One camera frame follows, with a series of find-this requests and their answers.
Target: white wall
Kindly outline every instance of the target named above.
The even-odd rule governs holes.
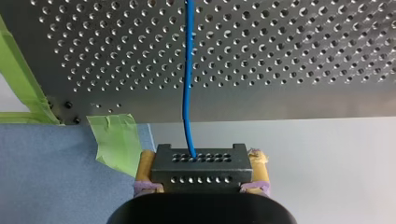
[[[1,112],[30,112],[30,110],[18,99],[0,73],[0,113]]]
[[[185,147],[181,124],[152,124]],[[192,124],[197,147],[245,143],[269,156],[272,197],[299,223],[396,223],[396,118]]]

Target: green painter's tape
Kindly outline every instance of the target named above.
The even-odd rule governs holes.
[[[12,34],[0,16],[0,73],[15,95],[31,113],[0,113],[0,122],[59,124],[50,110],[47,98],[24,60]]]
[[[142,147],[134,118],[131,115],[111,115],[87,119],[98,143],[96,160],[135,176]]]

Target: blue surface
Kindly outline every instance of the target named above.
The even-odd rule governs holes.
[[[148,125],[143,148],[153,149]],[[95,160],[89,126],[0,125],[0,223],[106,223],[134,179]]]

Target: blue wire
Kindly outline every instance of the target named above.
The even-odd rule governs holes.
[[[187,146],[193,158],[196,157],[194,143],[192,142],[190,129],[190,84],[191,84],[191,70],[192,70],[192,46],[193,38],[192,31],[194,28],[194,1],[187,0],[186,12],[186,64],[184,75],[184,89],[183,89],[183,124],[184,134],[186,135]]]

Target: metal pegboard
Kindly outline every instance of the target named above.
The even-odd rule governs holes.
[[[191,120],[396,115],[394,1],[196,1]],[[66,123],[179,121],[184,1],[2,0]]]

